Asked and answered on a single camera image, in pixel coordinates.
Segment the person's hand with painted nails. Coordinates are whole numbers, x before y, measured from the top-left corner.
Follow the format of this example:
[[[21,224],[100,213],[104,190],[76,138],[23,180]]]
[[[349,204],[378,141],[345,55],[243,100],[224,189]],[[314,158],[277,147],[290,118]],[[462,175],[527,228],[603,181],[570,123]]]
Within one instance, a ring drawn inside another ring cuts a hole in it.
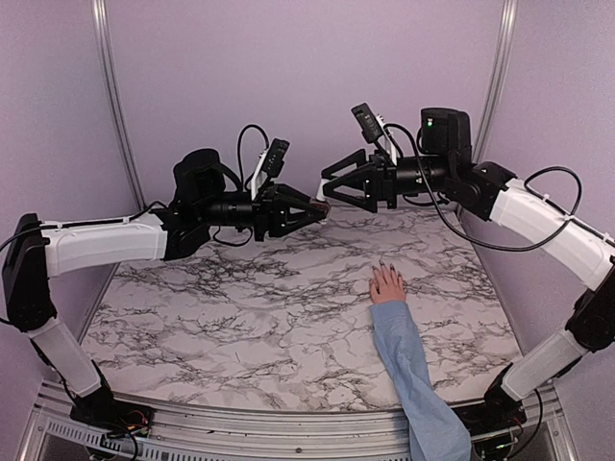
[[[381,261],[378,266],[372,267],[369,294],[372,304],[405,302],[404,279],[393,265],[386,265]]]

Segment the white nail polish cap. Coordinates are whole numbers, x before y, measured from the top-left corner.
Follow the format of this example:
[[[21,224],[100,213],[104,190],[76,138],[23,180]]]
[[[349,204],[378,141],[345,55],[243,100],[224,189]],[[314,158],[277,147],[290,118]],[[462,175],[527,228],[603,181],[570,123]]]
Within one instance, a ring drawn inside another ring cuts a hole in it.
[[[327,179],[321,179],[316,191],[316,194],[314,196],[314,199],[319,201],[319,202],[326,202],[327,201],[327,196],[325,194],[324,188],[325,186],[328,184],[329,180]]]

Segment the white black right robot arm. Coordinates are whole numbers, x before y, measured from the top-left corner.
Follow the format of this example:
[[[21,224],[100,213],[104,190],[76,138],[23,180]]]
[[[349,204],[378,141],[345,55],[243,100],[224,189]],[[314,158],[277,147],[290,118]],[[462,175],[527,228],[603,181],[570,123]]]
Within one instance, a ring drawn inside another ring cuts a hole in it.
[[[542,249],[575,274],[586,290],[563,329],[502,370],[484,394],[484,402],[464,413],[486,430],[495,430],[546,381],[565,375],[588,352],[614,341],[614,240],[580,221],[547,196],[494,162],[472,160],[470,118],[457,109],[425,108],[421,128],[412,136],[413,153],[403,155],[391,125],[367,104],[352,109],[367,143],[321,173],[317,199],[333,198],[376,212],[400,196],[442,194],[485,222],[493,222]]]

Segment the forearm in blue sleeve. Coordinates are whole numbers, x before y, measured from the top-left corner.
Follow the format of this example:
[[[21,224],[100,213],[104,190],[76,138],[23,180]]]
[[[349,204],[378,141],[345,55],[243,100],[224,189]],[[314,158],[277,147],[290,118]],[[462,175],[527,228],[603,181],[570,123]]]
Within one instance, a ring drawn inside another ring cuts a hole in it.
[[[370,307],[374,342],[409,425],[413,460],[469,460],[470,433],[431,385],[427,358],[407,303]]]

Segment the dark red nail polish bottle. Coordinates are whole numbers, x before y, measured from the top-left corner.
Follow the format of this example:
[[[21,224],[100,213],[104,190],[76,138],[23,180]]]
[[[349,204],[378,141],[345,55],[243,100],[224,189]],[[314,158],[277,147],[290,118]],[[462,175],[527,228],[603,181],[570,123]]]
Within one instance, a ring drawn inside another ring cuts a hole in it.
[[[328,201],[321,201],[316,198],[310,200],[310,205],[313,206],[321,215],[320,220],[326,220],[331,213],[332,206]]]

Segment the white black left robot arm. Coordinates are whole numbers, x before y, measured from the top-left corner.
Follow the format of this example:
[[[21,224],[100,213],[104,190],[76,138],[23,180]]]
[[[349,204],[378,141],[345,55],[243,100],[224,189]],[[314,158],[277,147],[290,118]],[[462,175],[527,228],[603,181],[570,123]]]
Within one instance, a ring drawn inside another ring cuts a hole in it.
[[[50,279],[124,262],[185,259],[210,242],[213,227],[245,229],[262,241],[325,219],[326,203],[275,181],[282,166],[283,154],[269,150],[245,190],[216,150],[199,149],[174,166],[176,189],[168,205],[102,220],[44,222],[34,213],[21,216],[1,246],[7,253],[1,271],[4,323],[28,336],[73,391],[78,408],[101,427],[116,425],[121,406],[61,320]]]

